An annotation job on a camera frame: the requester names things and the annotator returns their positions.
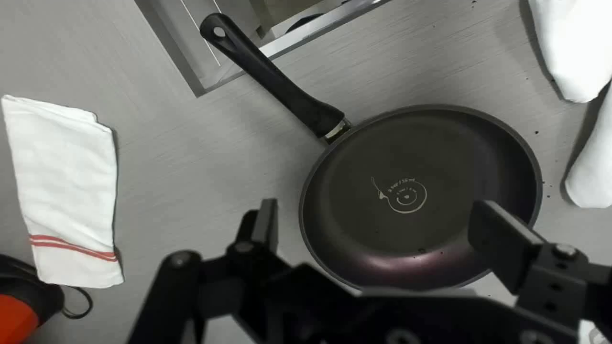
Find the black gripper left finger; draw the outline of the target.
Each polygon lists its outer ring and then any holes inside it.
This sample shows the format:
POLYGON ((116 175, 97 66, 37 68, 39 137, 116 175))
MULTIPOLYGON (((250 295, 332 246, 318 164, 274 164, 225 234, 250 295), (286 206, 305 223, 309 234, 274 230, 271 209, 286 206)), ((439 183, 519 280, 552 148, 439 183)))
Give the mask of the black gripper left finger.
POLYGON ((273 259, 276 255, 276 200, 263 198, 240 217, 236 234, 229 244, 232 259, 273 259))

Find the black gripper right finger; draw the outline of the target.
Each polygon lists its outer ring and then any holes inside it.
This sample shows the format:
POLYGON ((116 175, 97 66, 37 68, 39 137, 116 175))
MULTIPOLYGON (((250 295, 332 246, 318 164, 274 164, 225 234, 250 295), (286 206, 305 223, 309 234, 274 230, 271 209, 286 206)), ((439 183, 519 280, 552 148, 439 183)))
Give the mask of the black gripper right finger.
POLYGON ((475 200, 468 242, 510 293, 515 293, 542 236, 494 200, 475 200))

